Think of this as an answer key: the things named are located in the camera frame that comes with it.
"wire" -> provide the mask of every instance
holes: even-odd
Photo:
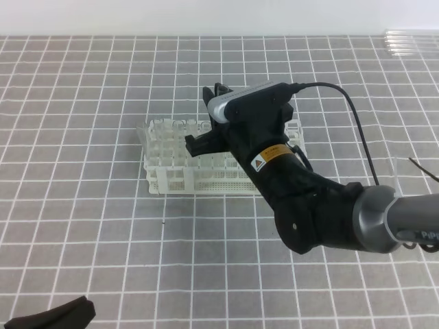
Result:
[[[304,164],[304,166],[309,170],[309,171],[314,171],[313,166],[311,166],[311,163],[309,162],[309,160],[307,159],[307,157],[305,156],[305,153],[303,153],[302,149],[299,147],[299,145],[294,145],[293,147],[288,144],[289,149],[294,153],[294,154],[298,154],[299,158],[302,160],[302,163]]]
[[[415,242],[413,242],[411,245],[409,245],[408,243],[403,243],[403,246],[408,250],[413,250],[414,248],[416,248],[417,244]]]
[[[293,166],[296,167],[296,170],[303,176],[309,178],[319,186],[324,186],[327,188],[331,188],[334,191],[343,191],[344,185],[335,182],[333,180],[329,180],[328,178],[325,178],[323,176],[318,175],[317,173],[314,173],[313,171],[309,170],[308,168],[302,166],[301,164],[296,164],[295,162],[292,163]]]
[[[368,145],[366,143],[366,138],[364,137],[363,128],[361,127],[361,123],[359,122],[357,110],[355,109],[354,103],[352,102],[352,99],[349,97],[348,93],[346,91],[344,91],[343,88],[337,86],[336,84],[330,84],[327,82],[311,82],[308,84],[291,84],[290,86],[293,88],[294,93],[297,93],[298,91],[305,89],[305,88],[309,88],[309,87],[329,87],[329,88],[336,89],[343,94],[344,98],[346,98],[346,101],[348,102],[349,106],[351,107],[352,113],[354,115],[354,119],[355,119],[355,122],[356,122],[357,127],[358,127],[359,137],[361,139],[361,143],[363,144],[363,148],[364,148],[364,151],[366,153],[366,157],[368,159],[368,163],[369,163],[370,171],[372,173],[373,180],[375,181],[375,185],[379,185],[377,173],[376,173],[375,168],[373,166],[372,158],[370,157],[369,148],[368,148]]]
[[[412,163],[417,166],[421,171],[423,171],[424,173],[426,173],[428,176],[430,176],[432,178],[432,180],[434,180],[435,182],[439,183],[439,178],[437,178],[434,174],[430,173],[428,170],[426,170],[426,168],[424,168],[423,166],[421,166],[420,164],[418,164],[415,160],[413,160],[412,158],[409,158],[410,161],[412,161]]]
[[[430,254],[434,252],[439,252],[439,243],[436,243],[435,245],[423,245],[419,244],[419,247],[422,248],[425,252],[429,252]]]

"grid mat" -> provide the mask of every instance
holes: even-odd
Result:
[[[439,256],[278,238],[260,197],[149,195],[135,127],[205,120],[200,87],[341,84],[382,184],[389,157],[439,174],[439,60],[393,58],[381,37],[3,37],[0,322],[80,295],[92,329],[439,328]],[[292,100],[316,172],[372,184],[341,95]],[[439,184],[399,160],[404,195]]]

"test tube rack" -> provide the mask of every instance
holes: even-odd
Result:
[[[209,121],[154,119],[138,128],[143,146],[143,168],[151,194],[238,194],[259,192],[229,152],[192,158],[185,136],[198,136],[211,129]],[[299,120],[285,124],[290,145],[305,152]]]

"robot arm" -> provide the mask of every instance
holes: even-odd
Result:
[[[388,253],[406,242],[436,251],[439,195],[395,198],[389,186],[344,186],[314,173],[300,148],[288,145],[288,101],[309,86],[329,84],[266,82],[236,92],[216,84],[215,93],[204,87],[212,130],[186,136],[187,150],[192,156],[229,151],[273,209],[284,244],[299,254],[318,245]],[[360,125],[359,131],[364,140]]]

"yellow warning sticker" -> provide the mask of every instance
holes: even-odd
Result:
[[[285,144],[270,146],[254,157],[253,161],[251,162],[252,167],[254,170],[256,170],[256,172],[259,172],[269,161],[288,153],[293,154],[293,152]]]

